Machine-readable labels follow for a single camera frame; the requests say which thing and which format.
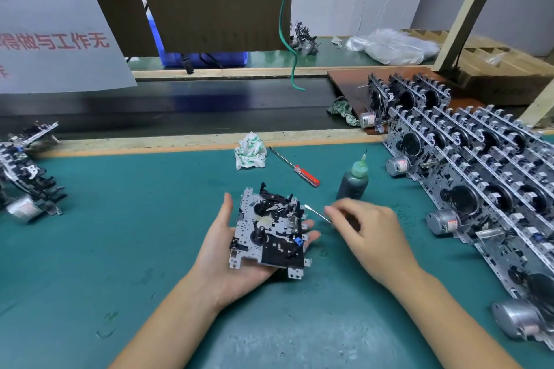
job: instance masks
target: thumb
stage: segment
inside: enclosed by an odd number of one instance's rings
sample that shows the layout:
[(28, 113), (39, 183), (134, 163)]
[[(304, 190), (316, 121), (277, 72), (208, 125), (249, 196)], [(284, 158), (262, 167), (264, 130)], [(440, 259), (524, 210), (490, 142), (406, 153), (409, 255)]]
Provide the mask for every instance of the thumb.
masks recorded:
[(231, 194), (225, 193), (223, 198), (223, 204), (219, 209), (219, 213), (216, 217), (216, 222), (229, 226), (229, 219), (231, 218), (231, 213), (233, 212), (233, 199)]
[(333, 206), (325, 206), (325, 213), (331, 218), (333, 225), (335, 225), (350, 249), (354, 248), (360, 241), (361, 236), (348, 223), (341, 211)]

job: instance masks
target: green wire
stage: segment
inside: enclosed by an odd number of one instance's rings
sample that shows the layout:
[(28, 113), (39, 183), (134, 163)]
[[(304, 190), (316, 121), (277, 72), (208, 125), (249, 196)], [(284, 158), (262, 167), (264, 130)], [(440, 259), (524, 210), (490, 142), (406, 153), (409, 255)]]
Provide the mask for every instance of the green wire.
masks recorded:
[(296, 86), (295, 83), (294, 83), (294, 71), (296, 69), (296, 65), (298, 64), (298, 54), (296, 53), (296, 51), (294, 51), (290, 45), (287, 43), (287, 41), (285, 40), (285, 37), (282, 36), (282, 30), (281, 30), (281, 27), (282, 27), (282, 12), (283, 10), (285, 10), (285, 0), (282, 0), (281, 2), (281, 10), (279, 12), (279, 37), (281, 37), (281, 41), (283, 44), (285, 44), (285, 46), (287, 47), (287, 50), (290, 51), (292, 54), (294, 54), (294, 63), (293, 63), (293, 69), (291, 70), (290, 72), (290, 81), (291, 83), (293, 84), (293, 88), (296, 88), (298, 89), (299, 91), (305, 91), (306, 89), (304, 88), (301, 88), (299, 86)]

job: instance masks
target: green bottle cap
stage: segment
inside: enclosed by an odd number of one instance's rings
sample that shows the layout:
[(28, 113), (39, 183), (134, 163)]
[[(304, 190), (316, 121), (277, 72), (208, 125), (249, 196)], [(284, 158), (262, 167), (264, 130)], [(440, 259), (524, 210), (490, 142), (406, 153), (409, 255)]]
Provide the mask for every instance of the green bottle cap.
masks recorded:
[(356, 178), (364, 178), (367, 175), (366, 154), (352, 165), (352, 175)]

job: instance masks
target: hand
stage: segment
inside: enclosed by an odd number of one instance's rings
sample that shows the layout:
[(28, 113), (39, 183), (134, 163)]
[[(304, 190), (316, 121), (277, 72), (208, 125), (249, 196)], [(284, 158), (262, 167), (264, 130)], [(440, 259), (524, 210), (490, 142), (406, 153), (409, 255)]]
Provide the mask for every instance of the hand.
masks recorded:
[[(189, 272), (204, 285), (209, 295), (207, 299), (214, 302), (218, 311), (260, 286), (277, 270), (276, 267), (262, 266), (250, 260), (243, 260), (239, 269), (229, 267), (229, 245), (235, 233), (235, 228), (229, 228), (232, 212), (233, 200), (229, 193), (225, 193), (219, 214), (210, 226)], [(314, 225), (312, 220), (305, 223), (309, 228)], [(318, 231), (309, 232), (306, 248), (320, 235)]]
[[(361, 227), (359, 232), (352, 228), (342, 212), (356, 217)], [(396, 213), (388, 207), (344, 198), (326, 206), (325, 213), (360, 264), (385, 287), (391, 289), (393, 282), (419, 270)]]

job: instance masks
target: paper sign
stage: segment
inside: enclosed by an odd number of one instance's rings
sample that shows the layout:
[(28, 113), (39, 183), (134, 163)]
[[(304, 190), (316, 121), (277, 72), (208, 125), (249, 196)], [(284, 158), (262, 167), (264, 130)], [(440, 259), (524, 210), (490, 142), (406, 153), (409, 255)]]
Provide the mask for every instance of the paper sign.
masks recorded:
[(0, 93), (136, 86), (96, 0), (0, 0)]

